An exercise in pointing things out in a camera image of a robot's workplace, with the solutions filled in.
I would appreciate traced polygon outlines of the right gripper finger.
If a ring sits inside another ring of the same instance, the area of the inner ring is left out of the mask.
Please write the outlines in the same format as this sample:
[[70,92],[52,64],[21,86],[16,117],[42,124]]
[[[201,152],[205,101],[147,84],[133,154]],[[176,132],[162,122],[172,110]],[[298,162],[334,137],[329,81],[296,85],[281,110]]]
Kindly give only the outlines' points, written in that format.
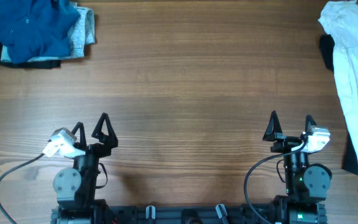
[[305,120],[305,132],[306,133],[311,133],[312,129],[316,126],[316,122],[314,121],[312,115],[308,114],[306,116],[306,120]]
[[282,128],[275,110],[271,112],[267,129],[262,138],[263,141],[279,141],[283,139]]

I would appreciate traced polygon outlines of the dark blue polo shirt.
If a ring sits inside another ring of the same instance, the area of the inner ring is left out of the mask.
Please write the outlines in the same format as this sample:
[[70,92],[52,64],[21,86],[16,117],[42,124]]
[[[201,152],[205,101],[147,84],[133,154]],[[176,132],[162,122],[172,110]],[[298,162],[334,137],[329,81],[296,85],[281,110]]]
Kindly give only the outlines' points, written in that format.
[[70,55],[68,31],[80,18],[69,1],[0,0],[0,42],[14,64]]

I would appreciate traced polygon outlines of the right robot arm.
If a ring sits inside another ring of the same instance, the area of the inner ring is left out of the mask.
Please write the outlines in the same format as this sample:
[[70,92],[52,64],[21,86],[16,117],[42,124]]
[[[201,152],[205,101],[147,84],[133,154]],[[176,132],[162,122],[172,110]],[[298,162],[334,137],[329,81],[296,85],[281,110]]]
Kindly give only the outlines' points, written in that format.
[[277,113],[270,115],[263,141],[273,142],[271,152],[283,156],[286,194],[277,195],[268,206],[269,223],[326,223],[322,201],[326,200],[332,172],[322,164],[310,164],[309,155],[329,142],[328,128],[318,126],[312,116],[298,137],[283,134]]

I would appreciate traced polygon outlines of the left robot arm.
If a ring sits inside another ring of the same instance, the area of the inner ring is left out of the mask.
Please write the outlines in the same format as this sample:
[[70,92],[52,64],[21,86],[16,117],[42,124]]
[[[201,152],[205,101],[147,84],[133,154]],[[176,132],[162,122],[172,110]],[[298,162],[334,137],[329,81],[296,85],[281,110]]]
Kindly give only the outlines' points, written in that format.
[[107,113],[102,113],[91,135],[97,143],[87,144],[83,123],[78,122],[71,132],[69,145],[73,151],[65,157],[73,159],[73,167],[58,172],[53,180],[58,207],[52,210],[51,224],[117,223],[117,219],[104,199],[95,199],[95,192],[104,185],[97,184],[97,177],[106,168],[99,160],[111,155],[118,139]]

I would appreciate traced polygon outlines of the light blue denim shorts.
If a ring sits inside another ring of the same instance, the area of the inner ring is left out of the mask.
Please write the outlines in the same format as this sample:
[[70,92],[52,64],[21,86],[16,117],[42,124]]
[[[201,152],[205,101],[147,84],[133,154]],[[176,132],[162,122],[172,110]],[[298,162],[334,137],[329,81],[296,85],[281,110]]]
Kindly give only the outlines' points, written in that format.
[[[69,58],[80,58],[84,56],[84,47],[96,42],[94,34],[94,12],[87,7],[78,7],[75,2],[70,4],[80,13],[80,18],[68,31],[70,39],[70,55],[67,57],[34,57],[26,62],[61,60]],[[7,47],[3,46],[1,60],[10,61]]]

